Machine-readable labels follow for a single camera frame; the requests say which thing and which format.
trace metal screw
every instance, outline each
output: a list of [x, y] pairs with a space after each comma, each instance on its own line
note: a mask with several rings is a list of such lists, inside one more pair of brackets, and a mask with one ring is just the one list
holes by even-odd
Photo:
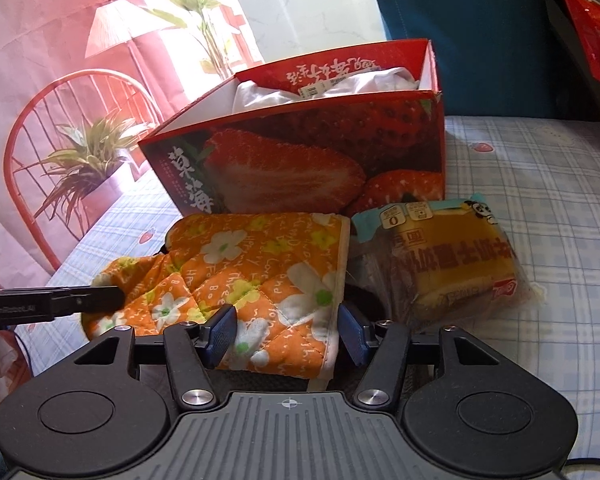
[[214, 394], [208, 390], [189, 390], [182, 394], [182, 402], [191, 406], [203, 406], [214, 400]]
[[389, 400], [389, 395], [382, 390], [365, 390], [358, 394], [358, 400], [367, 406], [379, 406]]

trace lampshade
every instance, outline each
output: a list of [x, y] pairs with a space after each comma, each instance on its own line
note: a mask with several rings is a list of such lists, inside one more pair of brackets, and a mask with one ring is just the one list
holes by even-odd
[[126, 0], [113, 0], [96, 10], [84, 57], [95, 56], [154, 30], [173, 27]]

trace panda illustration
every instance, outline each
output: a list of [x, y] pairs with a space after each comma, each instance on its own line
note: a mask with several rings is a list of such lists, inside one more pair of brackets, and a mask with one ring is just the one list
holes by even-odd
[[474, 210], [475, 215], [478, 218], [486, 218], [487, 222], [490, 224], [498, 223], [495, 216], [493, 216], [491, 209], [489, 209], [489, 206], [487, 206], [484, 202], [475, 202], [474, 200], [466, 200], [464, 203], [467, 204], [471, 209]]

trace orange floral oven mitt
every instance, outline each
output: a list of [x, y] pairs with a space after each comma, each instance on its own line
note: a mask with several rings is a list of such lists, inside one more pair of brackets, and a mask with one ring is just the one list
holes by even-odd
[[329, 379], [338, 351], [349, 219], [276, 213], [192, 215], [167, 233], [167, 254], [119, 258], [93, 285], [117, 285], [125, 307], [82, 316], [89, 338], [128, 324], [151, 335], [204, 323], [235, 305], [238, 332], [221, 367]]

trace cardboard box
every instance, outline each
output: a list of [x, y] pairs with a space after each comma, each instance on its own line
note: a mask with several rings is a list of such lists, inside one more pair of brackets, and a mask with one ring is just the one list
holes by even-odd
[[[407, 68], [419, 89], [304, 99], [232, 114], [245, 81], [306, 96], [336, 78], [394, 67]], [[239, 72], [140, 147], [183, 215], [353, 215], [390, 202], [444, 198], [441, 97], [430, 41], [350, 46]]]

